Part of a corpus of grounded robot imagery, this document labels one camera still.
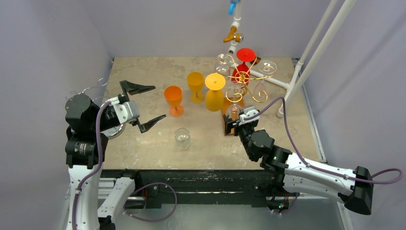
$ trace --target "clear drinking glass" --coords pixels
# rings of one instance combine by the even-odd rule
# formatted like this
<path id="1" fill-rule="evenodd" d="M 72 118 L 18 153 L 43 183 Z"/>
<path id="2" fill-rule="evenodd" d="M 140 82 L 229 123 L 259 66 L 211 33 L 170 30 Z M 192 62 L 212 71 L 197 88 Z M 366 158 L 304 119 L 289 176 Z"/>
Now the clear drinking glass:
<path id="1" fill-rule="evenodd" d="M 190 132 L 185 128 L 175 131 L 175 140 L 181 150 L 186 150 L 190 146 Z"/>

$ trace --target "orange wine glass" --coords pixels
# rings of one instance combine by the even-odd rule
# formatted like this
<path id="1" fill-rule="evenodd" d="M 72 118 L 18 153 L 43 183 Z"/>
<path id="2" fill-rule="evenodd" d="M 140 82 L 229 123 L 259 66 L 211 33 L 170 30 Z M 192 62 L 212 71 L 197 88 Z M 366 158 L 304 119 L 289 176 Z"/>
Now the orange wine glass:
<path id="1" fill-rule="evenodd" d="M 182 89 L 176 85 L 169 86 L 164 91 L 166 102 L 170 105 L 169 113 L 173 117 L 180 117 L 183 114 Z"/>

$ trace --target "white pipe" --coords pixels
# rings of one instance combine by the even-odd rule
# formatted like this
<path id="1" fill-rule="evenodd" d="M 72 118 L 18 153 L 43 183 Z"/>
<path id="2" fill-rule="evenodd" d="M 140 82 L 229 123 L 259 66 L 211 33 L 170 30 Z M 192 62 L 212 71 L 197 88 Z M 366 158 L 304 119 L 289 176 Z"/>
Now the white pipe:
<path id="1" fill-rule="evenodd" d="M 241 11 L 242 11 L 242 0 L 240 0 L 236 8 L 234 9 L 234 20 L 235 21 L 240 21 L 241 20 Z"/>
<path id="2" fill-rule="evenodd" d="M 352 7 L 354 6 L 357 0 L 345 0 L 341 9 L 337 13 L 336 17 L 334 18 L 333 22 L 331 23 L 329 29 L 327 30 L 326 34 L 324 35 L 323 39 L 321 40 L 319 46 L 315 50 L 312 58 L 309 60 L 307 67 L 304 69 L 301 77 L 295 84 L 290 93 L 289 97 L 286 99 L 286 107 L 289 108 L 292 100 L 297 95 L 297 93 L 301 90 L 303 84 L 305 83 L 306 79 L 309 77 L 309 74 L 314 69 L 316 63 L 320 60 L 321 56 L 323 55 L 324 51 L 326 50 L 328 44 L 330 44 L 331 40 L 333 39 L 334 35 L 336 35 L 338 29 L 344 22 L 345 18 L 348 16 L 349 12 L 351 11 Z"/>
<path id="3" fill-rule="evenodd" d="M 299 76 L 299 72 L 302 69 L 302 65 L 303 65 L 303 63 L 297 62 L 296 66 L 294 67 L 293 76 L 292 76 L 291 81 L 289 82 L 289 85 L 291 85 L 292 87 L 296 83 L 296 79 L 297 79 L 297 76 Z"/>
<path id="4" fill-rule="evenodd" d="M 234 68 L 234 69 L 235 69 L 236 66 L 235 66 L 233 63 L 231 63 L 231 68 Z M 251 76 L 254 76 L 254 77 L 256 77 L 256 78 L 262 78 L 262 77 L 264 76 L 263 73 L 256 72 L 256 71 L 254 71 L 254 70 L 250 70 L 249 73 L 251 74 Z M 277 80 L 277 79 L 275 79 L 275 78 L 267 78 L 267 79 L 265 79 L 265 80 L 266 80 L 266 81 L 269 81 L 270 83 L 273 83 L 273 84 L 275 84 L 275 85 L 278 85 L 278 86 L 280 86 L 280 87 L 282 87 L 282 88 L 284 88 L 284 89 L 288 89 L 288 87 L 289 87 L 289 84 L 288 84 L 288 83 L 285 83 L 285 82 L 283 82 L 283 81 Z"/>
<path id="5" fill-rule="evenodd" d="M 307 44 L 306 49 L 304 49 L 305 51 L 303 52 L 302 57 L 299 60 L 299 62 L 301 62 L 302 65 L 305 62 L 304 60 L 306 59 L 307 55 L 309 54 L 310 49 L 313 47 L 314 43 L 316 42 L 316 39 L 320 35 L 321 30 L 323 29 L 324 25 L 326 24 L 327 19 L 330 17 L 331 13 L 333 12 L 333 9 L 337 5 L 337 2 L 338 2 L 338 0 L 331 0 L 330 4 L 327 6 L 327 9 L 324 12 L 323 17 L 321 17 L 321 20 L 320 20 L 315 32 L 313 33 L 312 38 L 310 38 L 310 41 Z"/>

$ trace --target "faucet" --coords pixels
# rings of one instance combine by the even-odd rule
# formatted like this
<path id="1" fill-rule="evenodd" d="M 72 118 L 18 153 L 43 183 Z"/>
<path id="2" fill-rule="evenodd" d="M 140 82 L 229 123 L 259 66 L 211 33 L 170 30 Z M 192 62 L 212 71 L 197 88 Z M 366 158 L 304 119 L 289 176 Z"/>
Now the faucet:
<path id="1" fill-rule="evenodd" d="M 237 32 L 237 27 L 231 26 L 230 32 L 228 33 L 227 37 L 223 39 L 224 43 L 231 42 L 231 41 L 236 41 L 236 42 L 242 42 L 244 39 L 244 36 L 242 34 L 234 34 Z"/>

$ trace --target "white wall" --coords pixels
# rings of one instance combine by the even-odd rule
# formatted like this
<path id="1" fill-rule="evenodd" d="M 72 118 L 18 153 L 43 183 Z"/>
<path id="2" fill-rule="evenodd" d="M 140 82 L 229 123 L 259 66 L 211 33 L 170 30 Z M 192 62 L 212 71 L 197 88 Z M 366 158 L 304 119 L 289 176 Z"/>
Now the white wall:
<path id="1" fill-rule="evenodd" d="M 111 56 L 216 56 L 226 52 L 230 0 L 84 0 Z M 241 47 L 299 58 L 328 0 L 244 0 Z"/>
<path id="2" fill-rule="evenodd" d="M 404 0 L 359 0 L 316 65 L 306 88 L 329 164 L 406 172 L 405 40 Z M 376 185 L 355 229 L 405 229 L 405 194 L 406 179 Z"/>
<path id="3" fill-rule="evenodd" d="M 79 0 L 2 1 L 0 31 L 1 229 L 55 230 L 69 182 L 65 96 L 108 77 L 111 59 Z"/>

